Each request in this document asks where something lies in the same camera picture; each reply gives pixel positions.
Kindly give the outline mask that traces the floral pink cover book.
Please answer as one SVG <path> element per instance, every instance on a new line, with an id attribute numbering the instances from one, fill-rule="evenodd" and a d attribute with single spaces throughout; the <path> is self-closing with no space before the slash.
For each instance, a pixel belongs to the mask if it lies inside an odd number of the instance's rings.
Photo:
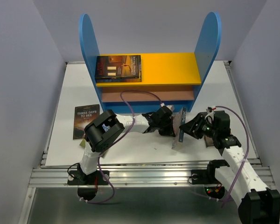
<path id="1" fill-rule="evenodd" d="M 173 150 L 179 150 L 182 148 L 184 131 L 180 129 L 180 126 L 185 124 L 186 115 L 187 115 L 186 107 L 182 107 L 182 109 L 174 115 L 173 130 L 174 130 L 175 137 L 172 143 Z"/>

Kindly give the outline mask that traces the Edward Tulane brown book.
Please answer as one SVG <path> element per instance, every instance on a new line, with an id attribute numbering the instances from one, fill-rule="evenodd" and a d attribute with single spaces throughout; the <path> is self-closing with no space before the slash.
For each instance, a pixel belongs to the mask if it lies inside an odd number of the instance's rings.
<path id="1" fill-rule="evenodd" d="M 141 76 L 140 55 L 98 56 L 96 80 L 139 79 Z"/>

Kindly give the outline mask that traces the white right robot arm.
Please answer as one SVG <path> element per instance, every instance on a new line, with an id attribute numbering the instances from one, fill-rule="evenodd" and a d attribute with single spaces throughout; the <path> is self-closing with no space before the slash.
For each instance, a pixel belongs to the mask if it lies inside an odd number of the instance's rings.
<path id="1" fill-rule="evenodd" d="M 225 111 L 199 113 L 180 130 L 195 139 L 207 136 L 222 156 L 210 161 L 204 177 L 208 184 L 219 182 L 238 207 L 243 224 L 278 224 L 280 193 L 270 189 L 246 159 L 238 138 L 231 134 L 230 116 Z"/>

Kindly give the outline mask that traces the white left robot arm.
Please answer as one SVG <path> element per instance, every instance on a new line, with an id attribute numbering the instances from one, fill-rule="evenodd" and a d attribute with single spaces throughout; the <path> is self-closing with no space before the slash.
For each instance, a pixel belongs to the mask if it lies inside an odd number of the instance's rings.
<path id="1" fill-rule="evenodd" d="M 90 184 L 94 180 L 102 154 L 129 132 L 175 136 L 172 105 L 161 104 L 155 112 L 140 115 L 119 115 L 106 110 L 84 128 L 84 154 L 76 170 L 68 170 L 68 180 Z"/>

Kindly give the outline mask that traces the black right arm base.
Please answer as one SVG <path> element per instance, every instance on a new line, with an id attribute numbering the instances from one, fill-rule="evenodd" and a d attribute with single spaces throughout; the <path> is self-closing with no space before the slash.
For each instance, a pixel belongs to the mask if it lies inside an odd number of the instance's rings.
<path id="1" fill-rule="evenodd" d="M 213 175 L 210 175 L 206 169 L 193 169 L 190 172 L 188 182 L 192 185 L 202 185 L 204 195 L 209 200 L 222 202 L 225 195 L 223 184 Z"/>

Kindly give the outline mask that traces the Jane Eyre blue book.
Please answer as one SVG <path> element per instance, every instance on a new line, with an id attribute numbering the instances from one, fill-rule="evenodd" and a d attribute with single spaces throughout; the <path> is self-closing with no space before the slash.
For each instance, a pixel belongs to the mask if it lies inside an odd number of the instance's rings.
<path id="1" fill-rule="evenodd" d="M 137 78 L 119 78 L 119 77 L 111 77 L 111 78 L 95 78 L 96 83 L 133 83 L 133 82 L 141 82 L 141 77 Z"/>

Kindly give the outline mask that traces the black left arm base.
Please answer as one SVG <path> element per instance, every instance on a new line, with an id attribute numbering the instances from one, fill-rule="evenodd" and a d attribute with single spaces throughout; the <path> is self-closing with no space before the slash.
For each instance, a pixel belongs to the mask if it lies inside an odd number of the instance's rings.
<path id="1" fill-rule="evenodd" d="M 96 197 L 99 186 L 108 185 L 98 170 L 89 175 L 85 175 L 78 170 L 68 171 L 67 184 L 69 186 L 76 186 L 77 195 L 87 202 L 92 201 Z"/>

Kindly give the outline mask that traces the Animal Farm book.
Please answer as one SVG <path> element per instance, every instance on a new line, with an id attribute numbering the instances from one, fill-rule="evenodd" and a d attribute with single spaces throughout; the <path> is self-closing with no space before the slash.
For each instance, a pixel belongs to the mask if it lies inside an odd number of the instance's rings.
<path id="1" fill-rule="evenodd" d="M 105 123 L 95 126 L 93 122 L 89 123 L 84 128 L 84 134 L 79 146 L 82 149 L 88 148 L 91 153 L 98 153 L 102 158 L 105 158 L 108 153 L 109 144 L 104 139 L 103 135 L 110 129 Z"/>

